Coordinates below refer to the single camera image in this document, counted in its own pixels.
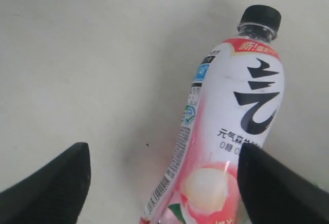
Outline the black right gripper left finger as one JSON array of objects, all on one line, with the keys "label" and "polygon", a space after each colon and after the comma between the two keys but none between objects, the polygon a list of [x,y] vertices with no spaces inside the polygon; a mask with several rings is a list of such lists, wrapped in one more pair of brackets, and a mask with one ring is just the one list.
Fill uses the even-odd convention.
[{"label": "black right gripper left finger", "polygon": [[89,146],[75,143],[1,192],[1,223],[77,223],[91,177]]}]

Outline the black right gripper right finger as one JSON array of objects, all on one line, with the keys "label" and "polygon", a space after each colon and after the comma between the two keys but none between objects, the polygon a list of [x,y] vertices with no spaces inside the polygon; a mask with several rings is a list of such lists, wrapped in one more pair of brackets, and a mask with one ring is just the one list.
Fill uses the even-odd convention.
[{"label": "black right gripper right finger", "polygon": [[237,184],[250,223],[328,223],[328,192],[244,143]]}]

